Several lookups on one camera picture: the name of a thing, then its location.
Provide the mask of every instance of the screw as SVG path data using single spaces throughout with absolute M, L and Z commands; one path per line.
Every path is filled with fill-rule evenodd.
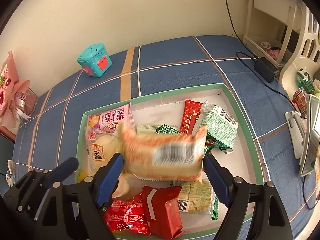
M 241 177 L 234 177 L 236 183 L 241 183 L 243 179 Z
M 268 187 L 274 187 L 274 186 L 275 186 L 275 184 L 273 184 L 273 182 L 272 182 L 272 181 L 267 181 L 267 186 L 268 186 Z
M 89 183 L 89 182 L 93 181 L 93 177 L 91 177 L 91 176 L 85 177 L 84 181 Z
M 53 187 L 57 188 L 57 187 L 60 187 L 61 183 L 56 181 L 54 184 L 53 184 Z

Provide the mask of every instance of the teal toy house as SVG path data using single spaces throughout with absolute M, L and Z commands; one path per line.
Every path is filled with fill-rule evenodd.
M 89 46 L 77 58 L 84 72 L 91 77 L 101 77 L 111 66 L 111 59 L 102 43 Z

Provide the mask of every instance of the power adapter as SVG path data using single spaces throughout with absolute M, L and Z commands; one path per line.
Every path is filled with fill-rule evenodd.
M 254 70 L 257 71 L 268 83 L 279 73 L 279 70 L 265 57 L 260 57 L 254 64 Z

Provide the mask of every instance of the red foil package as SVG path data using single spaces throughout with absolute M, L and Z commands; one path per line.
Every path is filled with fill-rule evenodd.
M 202 103 L 185 100 L 180 132 L 184 134 L 192 134 L 192 129 L 201 113 Z
M 128 202 L 114 200 L 104 214 L 104 220 L 110 231 L 130 230 L 150 236 L 142 203 L 142 193 L 129 199 Z
M 142 201 L 149 230 L 153 236 L 170 240 L 183 234 L 179 206 L 176 198 L 181 186 L 152 188 L 144 186 Z

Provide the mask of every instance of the white barcode label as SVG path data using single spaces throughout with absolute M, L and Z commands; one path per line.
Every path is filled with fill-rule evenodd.
M 192 164 L 195 161 L 195 147 L 193 143 L 167 144 L 156 148 L 154 164 L 182 165 Z
M 177 198 L 177 201 L 178 201 L 179 211 L 188 212 L 190 200 Z
M 224 119 L 232 123 L 233 125 L 236 125 L 237 121 L 233 119 L 233 117 L 228 114 L 225 110 L 222 109 L 221 114 L 220 114 Z

